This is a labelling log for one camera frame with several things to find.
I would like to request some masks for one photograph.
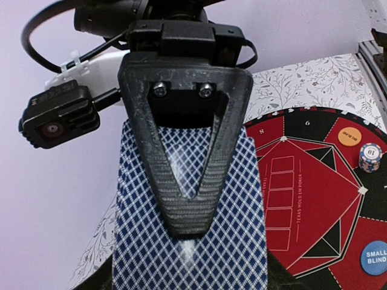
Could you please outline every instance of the blue disc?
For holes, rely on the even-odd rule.
[[[387,271],[387,243],[381,240],[369,243],[362,252],[360,262],[367,274],[382,275]]]

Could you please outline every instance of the poker chip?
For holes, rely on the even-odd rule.
[[[354,147],[362,140],[362,133],[353,127],[346,127],[339,132],[337,136],[341,145]]]
[[[375,172],[380,167],[383,151],[378,144],[367,143],[362,146],[359,157],[359,167],[367,173]]]

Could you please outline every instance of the orange disc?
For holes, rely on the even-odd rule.
[[[362,133],[353,127],[347,127],[340,131],[339,142],[347,147],[354,147],[362,140]]]

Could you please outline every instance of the black triangle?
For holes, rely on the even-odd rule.
[[[325,165],[331,167],[334,171],[336,171],[336,164],[334,162],[333,150],[330,150],[324,158],[321,160]]]
[[[324,240],[340,253],[340,220],[326,233]]]
[[[323,239],[319,240],[304,257],[338,257],[339,255]]]
[[[318,160],[321,160],[329,150],[331,150],[331,147],[308,150],[307,152]]]

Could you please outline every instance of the camera lens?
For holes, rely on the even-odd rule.
[[[59,123],[48,123],[43,127],[42,133],[48,138],[56,138],[63,134],[63,126]]]

